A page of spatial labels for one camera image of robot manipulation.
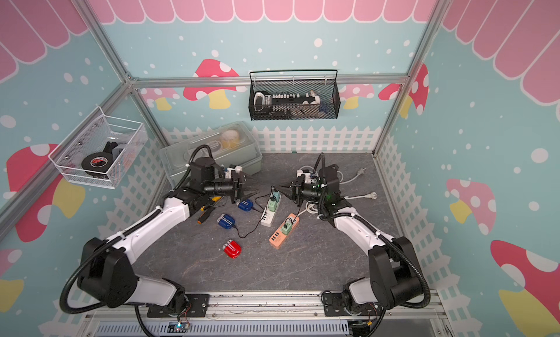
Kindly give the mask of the orange power strip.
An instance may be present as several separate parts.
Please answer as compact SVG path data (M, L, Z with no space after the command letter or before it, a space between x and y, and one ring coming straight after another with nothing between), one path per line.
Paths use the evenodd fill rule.
M283 221L283 223L275 230L269 239L269 243L275 249L279 249L280 246L287 240L290 234L298 227L300 223L300 218L297 214L289 214L289 216Z

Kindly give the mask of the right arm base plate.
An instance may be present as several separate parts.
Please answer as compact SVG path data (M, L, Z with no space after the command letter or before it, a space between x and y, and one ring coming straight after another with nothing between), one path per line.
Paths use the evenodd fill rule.
M320 300L326 317L369 317L376 319L382 313L374 303L357 303L346 291L334 293L325 290Z

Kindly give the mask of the white power strip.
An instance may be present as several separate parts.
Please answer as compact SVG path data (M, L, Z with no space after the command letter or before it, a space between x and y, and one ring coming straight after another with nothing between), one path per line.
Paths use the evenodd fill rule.
M260 219L260 224L262 226L265 226L265 227L271 227L272 223L274 221L274 217L276 215L276 212L277 211L275 211L275 212L268 211L268 208L267 208L267 205L266 205L266 207L265 207L265 209L262 213L261 219Z

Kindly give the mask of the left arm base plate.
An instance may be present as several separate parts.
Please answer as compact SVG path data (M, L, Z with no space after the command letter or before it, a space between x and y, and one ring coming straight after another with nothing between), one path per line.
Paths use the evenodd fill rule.
M209 298L209 294L180 293L177 297L173 298L167 306L150 306L147 311L147 316L148 318L205 317L209 307Z

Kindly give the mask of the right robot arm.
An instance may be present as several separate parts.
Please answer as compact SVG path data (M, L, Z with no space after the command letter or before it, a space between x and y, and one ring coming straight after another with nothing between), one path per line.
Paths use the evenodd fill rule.
M430 287L411 241L391 236L361 216L341 193L338 166L326 165L324 154L312 169L299 169L287 188L290 200L314 204L320 220L345 233L367 255L369 276L349 283L341 293L349 312L369 304L385 310L429 305Z

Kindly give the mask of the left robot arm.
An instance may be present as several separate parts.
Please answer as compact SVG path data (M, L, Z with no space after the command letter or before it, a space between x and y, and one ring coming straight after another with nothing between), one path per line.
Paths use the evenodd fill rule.
M240 166L224 169L212 154L193 153L183 177L162 204L126 229L84 245L80 265L61 291L60 309L78 315L102 307L159 306L172 317L183 315L189 307L184 287L138 275L133 265L163 235L210 206L215 197L232 203L245 200L248 179Z

